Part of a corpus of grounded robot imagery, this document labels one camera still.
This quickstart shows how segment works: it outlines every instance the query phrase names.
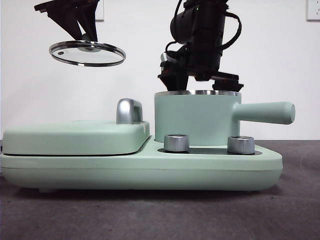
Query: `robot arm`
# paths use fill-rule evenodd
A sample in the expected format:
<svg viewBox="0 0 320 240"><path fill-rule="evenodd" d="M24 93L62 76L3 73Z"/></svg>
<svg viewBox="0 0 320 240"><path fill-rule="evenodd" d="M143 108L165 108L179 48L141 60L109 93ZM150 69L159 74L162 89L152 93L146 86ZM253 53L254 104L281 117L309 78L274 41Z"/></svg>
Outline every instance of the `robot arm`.
<svg viewBox="0 0 320 240"><path fill-rule="evenodd" d="M214 90L240 91L243 84L239 84L238 75L219 72L223 50L238 39L242 30L239 17L227 12L228 0L187 0L184 11L178 14L181 1L170 24L175 41L161 56L158 78L168 91L186 90L189 76L196 81L215 80ZM239 27L235 36L222 44L226 17L237 19ZM178 51L168 50L173 43L183 46Z"/></svg>

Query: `stove knob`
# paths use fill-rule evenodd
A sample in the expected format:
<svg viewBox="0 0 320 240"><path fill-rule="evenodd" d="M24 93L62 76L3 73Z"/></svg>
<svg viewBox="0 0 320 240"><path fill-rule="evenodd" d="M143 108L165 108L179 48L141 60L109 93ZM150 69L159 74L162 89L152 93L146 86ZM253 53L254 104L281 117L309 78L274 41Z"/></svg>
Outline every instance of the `stove knob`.
<svg viewBox="0 0 320 240"><path fill-rule="evenodd" d="M254 154L255 140L250 136L228 137L228 152L233 154Z"/></svg>
<svg viewBox="0 0 320 240"><path fill-rule="evenodd" d="M165 135L164 150L171 153L189 152L189 136L183 134Z"/></svg>

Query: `gray carpet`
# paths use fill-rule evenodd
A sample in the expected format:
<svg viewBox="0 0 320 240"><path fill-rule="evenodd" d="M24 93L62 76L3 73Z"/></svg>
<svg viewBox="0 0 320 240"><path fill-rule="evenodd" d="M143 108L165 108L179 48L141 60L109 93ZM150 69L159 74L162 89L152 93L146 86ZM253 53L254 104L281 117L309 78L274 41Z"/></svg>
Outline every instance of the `gray carpet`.
<svg viewBox="0 0 320 240"><path fill-rule="evenodd" d="M261 192L61 190L0 178L1 240L319 240L320 141L256 141L283 155Z"/></svg>

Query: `glass lid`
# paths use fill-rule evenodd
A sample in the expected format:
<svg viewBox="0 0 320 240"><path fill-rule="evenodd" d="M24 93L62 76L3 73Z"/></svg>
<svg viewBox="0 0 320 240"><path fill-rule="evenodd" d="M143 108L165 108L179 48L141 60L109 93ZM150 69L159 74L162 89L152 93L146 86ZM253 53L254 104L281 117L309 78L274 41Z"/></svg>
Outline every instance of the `glass lid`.
<svg viewBox="0 0 320 240"><path fill-rule="evenodd" d="M115 66L126 59L126 53L116 46L85 40L53 44L49 53L60 62L85 67Z"/></svg>

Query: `mint green toy stove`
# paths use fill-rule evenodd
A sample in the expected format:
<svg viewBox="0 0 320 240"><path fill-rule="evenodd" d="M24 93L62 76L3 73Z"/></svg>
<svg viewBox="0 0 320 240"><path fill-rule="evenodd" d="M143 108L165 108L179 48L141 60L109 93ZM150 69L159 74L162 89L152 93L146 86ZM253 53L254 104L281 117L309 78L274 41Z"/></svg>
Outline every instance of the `mint green toy stove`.
<svg viewBox="0 0 320 240"><path fill-rule="evenodd" d="M239 136L240 121L290 124L295 108L289 102L241 104L240 93L231 91L167 91L155 95L155 136L142 116L142 105L124 98L115 122L7 129L1 172L15 185L42 192L263 190L277 183L282 156Z"/></svg>
<svg viewBox="0 0 320 240"><path fill-rule="evenodd" d="M55 60L82 67L124 62L125 51L98 42L98 1L51 0L34 6L74 38L51 45L49 53ZM129 98L118 102L114 122L74 121L6 129L1 155L4 177L41 192L258 191L275 185L282 173L282 156L255 145L253 137L240 136L240 121L291 124L295 107L290 102L241 104L239 91L244 85L239 76L219 71L223 51L242 31L240 18L227 11L226 2L187 0L184 11L178 13L182 3L178 1L170 24L174 41L161 55L161 74L157 76L168 91L155 94L154 136L143 120L142 104ZM226 17L236 19L238 29L223 43ZM149 32L142 37L154 44L158 40ZM171 44L182 46L174 51L169 50ZM136 62L142 73L147 65ZM201 82L214 80L213 90L187 90L189 77Z"/></svg>

